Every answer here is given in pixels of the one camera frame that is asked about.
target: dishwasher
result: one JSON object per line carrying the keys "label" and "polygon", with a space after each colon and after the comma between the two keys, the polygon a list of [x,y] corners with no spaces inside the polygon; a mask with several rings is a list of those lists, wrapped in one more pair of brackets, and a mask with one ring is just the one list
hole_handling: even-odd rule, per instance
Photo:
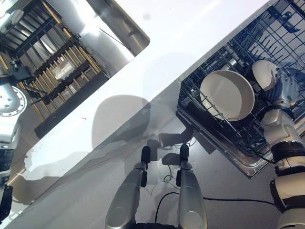
{"label": "dishwasher", "polygon": [[[252,73],[258,60],[273,62],[298,85],[298,103],[290,108],[295,128],[304,134],[305,99],[305,1],[280,0],[245,26],[181,83],[176,115],[224,154],[248,178],[273,163],[261,126],[262,111],[270,103]],[[241,74],[255,92],[251,113],[239,121],[228,121],[200,90],[203,79],[216,70]]]}
{"label": "dishwasher", "polygon": [[0,15],[0,65],[40,118],[39,139],[149,43],[112,0],[11,2]]}

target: black cable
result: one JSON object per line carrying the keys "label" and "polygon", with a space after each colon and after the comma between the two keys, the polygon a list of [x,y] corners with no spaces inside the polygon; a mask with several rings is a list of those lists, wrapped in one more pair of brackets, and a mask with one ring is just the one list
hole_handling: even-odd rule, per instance
{"label": "black cable", "polygon": [[[156,215],[155,215],[155,218],[154,218],[154,222],[156,223],[157,222],[157,217],[158,217],[158,211],[159,211],[159,208],[160,208],[160,205],[163,201],[163,199],[170,195],[170,194],[178,194],[178,192],[169,192],[169,193],[166,193],[160,200],[159,204],[158,204],[158,207],[157,207],[157,211],[156,211]],[[264,203],[264,204],[270,204],[272,206],[275,206],[274,203],[271,203],[269,201],[265,201],[265,200],[259,200],[259,199],[219,199],[219,198],[209,198],[209,197],[203,197],[203,199],[206,199],[206,200],[211,200],[211,201],[250,201],[250,202],[258,202],[258,203]]]}
{"label": "black cable", "polygon": [[154,217],[154,222],[155,222],[155,223],[157,222],[158,211],[159,211],[159,207],[160,207],[160,205],[161,205],[161,203],[162,203],[162,200],[163,200],[166,196],[168,196],[168,195],[170,195],[170,194],[178,194],[178,195],[179,195],[178,192],[169,192],[169,193],[165,194],[165,195],[161,198],[161,200],[160,200],[160,202],[159,202],[159,204],[158,204],[158,207],[157,207],[156,215],[155,215],[155,217]]}
{"label": "black cable", "polygon": [[203,199],[206,200],[215,200],[215,201],[251,201],[251,202],[258,202],[258,203],[265,203],[275,206],[274,203],[271,203],[269,201],[265,200],[259,200],[259,199],[217,199],[217,198],[209,198],[209,197],[203,197]]}

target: drying rack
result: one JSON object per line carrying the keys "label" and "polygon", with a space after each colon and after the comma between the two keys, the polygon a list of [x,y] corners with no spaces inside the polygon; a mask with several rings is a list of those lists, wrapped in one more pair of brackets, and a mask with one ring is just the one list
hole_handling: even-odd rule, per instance
{"label": "drying rack", "polygon": [[[305,2],[304,0],[280,0],[251,22],[225,46],[198,67],[183,80],[179,96],[179,105],[187,106],[190,102],[199,114],[208,114],[214,108],[213,128],[221,132],[247,156],[263,156],[267,143],[264,139],[260,120],[262,111],[268,102],[255,97],[252,112],[243,120],[228,121],[209,98],[200,91],[200,85],[209,73],[220,70],[232,70],[243,75],[253,86],[260,89],[252,74],[252,64],[258,60],[268,60],[289,75],[294,74],[298,86],[298,100],[305,99]],[[207,100],[210,107],[204,107]],[[303,106],[291,109],[295,120],[305,115]]]}
{"label": "drying rack", "polygon": [[[0,63],[9,69],[10,62],[17,60],[27,67],[31,77],[20,81],[18,87],[31,96],[42,121],[35,129],[41,138],[108,76],[48,3],[34,0],[23,11],[22,19],[0,38]],[[63,81],[57,80],[52,70],[67,60],[73,72]]]}

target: cable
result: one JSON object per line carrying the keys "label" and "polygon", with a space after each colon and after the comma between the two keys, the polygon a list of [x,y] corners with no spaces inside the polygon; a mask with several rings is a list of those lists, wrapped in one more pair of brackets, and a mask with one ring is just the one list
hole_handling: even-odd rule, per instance
{"label": "cable", "polygon": [[169,165],[167,165],[167,166],[168,166],[168,169],[170,170],[170,180],[169,181],[171,181],[171,179],[172,179],[172,169]]}
{"label": "cable", "polygon": [[165,179],[167,178],[167,177],[170,177],[171,179],[173,178],[173,179],[175,179],[176,180],[176,178],[175,177],[173,177],[173,176],[171,176],[171,175],[166,175],[164,178],[163,178],[163,182],[165,182],[165,183],[169,183],[169,181],[171,180],[169,180],[169,181],[165,181]]}
{"label": "cable", "polygon": [[162,203],[162,200],[163,200],[165,197],[167,197],[168,195],[170,195],[170,194],[178,194],[178,195],[179,195],[178,192],[169,192],[169,193],[165,194],[165,195],[161,198],[161,200],[160,200],[160,202],[159,202],[159,204],[158,204],[158,207],[157,207],[156,215],[155,215],[155,217],[154,217],[154,222],[155,222],[155,223],[157,222],[158,211],[159,211],[159,207],[160,207],[160,205],[161,205],[161,203]]}
{"label": "cable", "polygon": [[[154,222],[156,223],[157,222],[157,217],[158,217],[158,211],[159,211],[159,208],[160,208],[160,205],[163,201],[163,199],[170,195],[170,194],[178,194],[178,192],[169,192],[169,193],[166,193],[160,200],[159,204],[158,204],[158,207],[157,207],[157,210],[156,210],[156,215],[155,215],[155,218],[154,218]],[[250,201],[250,202],[257,202],[257,203],[264,203],[264,204],[270,204],[272,206],[275,206],[274,203],[271,203],[269,201],[265,201],[265,200],[259,200],[259,199],[219,199],[219,198],[209,198],[209,197],[203,197],[203,199],[206,199],[206,200],[211,200],[211,201]]]}
{"label": "cable", "polygon": [[274,203],[271,203],[271,202],[265,201],[265,200],[259,200],[259,199],[218,199],[218,198],[209,198],[209,197],[203,197],[203,199],[215,200],[215,201],[251,201],[251,202],[265,203],[265,204],[270,204],[272,206],[275,206]]}

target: wire rack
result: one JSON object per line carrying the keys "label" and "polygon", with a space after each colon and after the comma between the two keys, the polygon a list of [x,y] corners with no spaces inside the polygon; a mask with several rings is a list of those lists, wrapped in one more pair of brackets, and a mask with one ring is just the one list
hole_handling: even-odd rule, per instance
{"label": "wire rack", "polygon": [[[299,85],[298,100],[305,99],[304,0],[278,1],[182,82],[179,104],[188,107],[191,104],[197,109],[196,113],[202,117],[207,115],[212,117],[207,111],[211,108],[215,109],[217,114],[213,116],[213,128],[220,131],[248,156],[263,154],[263,149],[267,146],[260,119],[262,111],[270,104],[255,96],[252,112],[243,120],[229,122],[200,91],[200,85],[209,73],[226,69],[243,75],[259,94],[260,87],[251,70],[252,64],[258,60],[271,61],[288,75],[293,75]],[[209,102],[210,107],[202,105],[204,100]],[[303,106],[295,106],[291,110],[295,120],[303,118],[305,114]]]}

